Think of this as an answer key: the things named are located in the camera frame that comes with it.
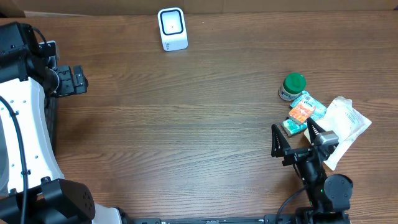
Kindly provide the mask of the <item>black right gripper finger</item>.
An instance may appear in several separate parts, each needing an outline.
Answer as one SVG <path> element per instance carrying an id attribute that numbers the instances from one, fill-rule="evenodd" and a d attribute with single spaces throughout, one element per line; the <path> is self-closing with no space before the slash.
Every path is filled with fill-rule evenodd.
<path id="1" fill-rule="evenodd" d="M 287 142 L 284 135 L 281 133 L 280 129 L 276 124 L 271 126 L 272 131 L 272 157 L 284 157 L 287 151 L 291 150 L 290 144 Z"/>
<path id="2" fill-rule="evenodd" d="M 314 143 L 316 137 L 325 132 L 323 128 L 321 128 L 312 118 L 307 119 L 307 131 L 310 137 L 310 142 Z"/>

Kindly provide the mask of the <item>teal wet wipes pack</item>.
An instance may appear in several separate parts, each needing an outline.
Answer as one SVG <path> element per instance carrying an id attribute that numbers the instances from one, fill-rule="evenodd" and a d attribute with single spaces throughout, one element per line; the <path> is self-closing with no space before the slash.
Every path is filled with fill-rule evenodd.
<path id="1" fill-rule="evenodd" d="M 313 113 L 310 117 L 314 121 L 323 118 L 327 110 L 326 106 L 312 97 L 310 93 L 305 90 L 290 104 L 290 107 L 295 108 L 297 105 L 303 105 L 306 108 L 313 108 Z"/>

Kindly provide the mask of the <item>orange tissue pack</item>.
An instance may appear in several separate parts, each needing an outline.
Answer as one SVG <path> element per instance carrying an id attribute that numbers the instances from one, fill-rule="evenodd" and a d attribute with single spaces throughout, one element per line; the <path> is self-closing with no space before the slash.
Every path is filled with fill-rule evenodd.
<path id="1" fill-rule="evenodd" d="M 301 100 L 289 111 L 289 118 L 297 124 L 303 124 L 315 110 L 316 106 L 313 103 Z"/>

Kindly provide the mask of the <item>teal tissue pack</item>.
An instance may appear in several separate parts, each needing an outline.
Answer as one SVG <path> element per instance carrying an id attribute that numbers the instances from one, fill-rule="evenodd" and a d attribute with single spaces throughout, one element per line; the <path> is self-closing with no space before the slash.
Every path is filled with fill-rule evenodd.
<path id="1" fill-rule="evenodd" d="M 281 123 L 281 126 L 285 130 L 288 136 L 294 136 L 298 133 L 307 129 L 307 123 L 304 122 L 303 124 L 297 124 L 295 121 L 291 119 L 286 119 Z"/>

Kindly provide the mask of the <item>beige plastic pouch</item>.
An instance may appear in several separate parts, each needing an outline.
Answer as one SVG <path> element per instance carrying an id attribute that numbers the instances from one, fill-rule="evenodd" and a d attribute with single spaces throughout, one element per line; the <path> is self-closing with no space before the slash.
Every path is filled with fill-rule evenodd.
<path id="1" fill-rule="evenodd" d="M 336 97 L 326 110 L 324 117 L 315 121 L 325 131 L 333 131 L 338 136 L 338 146 L 324 162 L 335 170 L 338 161 L 372 122 L 353 108 L 351 99 Z"/>

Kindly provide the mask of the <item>green capped bottle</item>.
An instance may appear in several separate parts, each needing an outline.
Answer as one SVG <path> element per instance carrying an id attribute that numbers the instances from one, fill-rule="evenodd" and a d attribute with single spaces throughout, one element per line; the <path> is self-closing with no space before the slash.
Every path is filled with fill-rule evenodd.
<path id="1" fill-rule="evenodd" d="M 282 82 L 278 94 L 285 101 L 294 101 L 306 87 L 306 79 L 301 73 L 290 73 Z"/>

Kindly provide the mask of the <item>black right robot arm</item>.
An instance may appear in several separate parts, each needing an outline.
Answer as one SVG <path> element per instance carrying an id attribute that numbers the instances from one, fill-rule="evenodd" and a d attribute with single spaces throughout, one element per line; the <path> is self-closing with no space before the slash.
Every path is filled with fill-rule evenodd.
<path id="1" fill-rule="evenodd" d="M 266 215 L 265 223 L 350 223 L 345 211 L 350 209 L 353 181 L 346 175 L 328 176 L 323 167 L 338 146 L 338 136 L 325 131 L 312 118 L 307 119 L 310 145 L 293 149 L 276 124 L 271 126 L 272 157 L 283 158 L 283 166 L 293 166 L 303 187 L 291 195 L 275 215 Z M 307 193 L 309 207 L 283 215 L 285 206 L 302 192 Z"/>

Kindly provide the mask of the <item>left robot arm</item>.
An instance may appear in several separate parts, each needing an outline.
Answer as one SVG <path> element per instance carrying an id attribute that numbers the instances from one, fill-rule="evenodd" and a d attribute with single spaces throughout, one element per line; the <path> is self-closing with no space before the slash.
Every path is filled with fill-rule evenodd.
<path id="1" fill-rule="evenodd" d="M 97 204 L 84 184 L 67 180 L 52 148 L 45 112 L 56 98 L 84 94 L 81 66 L 58 65 L 57 44 L 38 28 L 1 26 L 1 147 L 7 152 L 5 223 L 130 223 L 118 207 Z"/>

